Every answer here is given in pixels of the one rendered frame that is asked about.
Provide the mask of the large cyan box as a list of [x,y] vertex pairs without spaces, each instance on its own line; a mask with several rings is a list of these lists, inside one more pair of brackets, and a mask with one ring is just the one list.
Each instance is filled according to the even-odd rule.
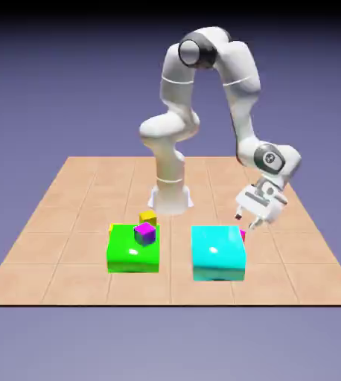
[[195,281],[243,281],[246,250],[236,225],[191,226]]

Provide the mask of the small purple cube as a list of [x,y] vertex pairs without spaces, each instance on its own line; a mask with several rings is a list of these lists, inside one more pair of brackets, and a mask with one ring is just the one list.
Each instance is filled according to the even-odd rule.
[[156,227],[148,222],[138,224],[133,231],[135,241],[142,246],[148,246],[156,241]]

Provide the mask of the small yellow cube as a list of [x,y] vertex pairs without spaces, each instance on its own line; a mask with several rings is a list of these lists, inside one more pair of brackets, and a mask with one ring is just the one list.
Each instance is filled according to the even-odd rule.
[[142,211],[139,214],[139,223],[149,223],[152,226],[156,227],[157,225],[157,216],[156,213],[153,210],[147,210],[147,211]]

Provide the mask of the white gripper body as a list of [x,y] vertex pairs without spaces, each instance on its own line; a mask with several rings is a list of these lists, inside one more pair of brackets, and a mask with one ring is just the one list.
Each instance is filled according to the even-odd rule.
[[287,205],[287,198],[274,184],[247,185],[235,200],[242,209],[268,223],[274,222]]

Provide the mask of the large green box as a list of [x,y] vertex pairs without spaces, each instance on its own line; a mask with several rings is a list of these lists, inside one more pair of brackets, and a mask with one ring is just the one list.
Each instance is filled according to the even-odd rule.
[[156,225],[156,241],[142,246],[135,241],[132,224],[114,224],[106,249],[108,273],[157,273],[160,260],[160,225]]

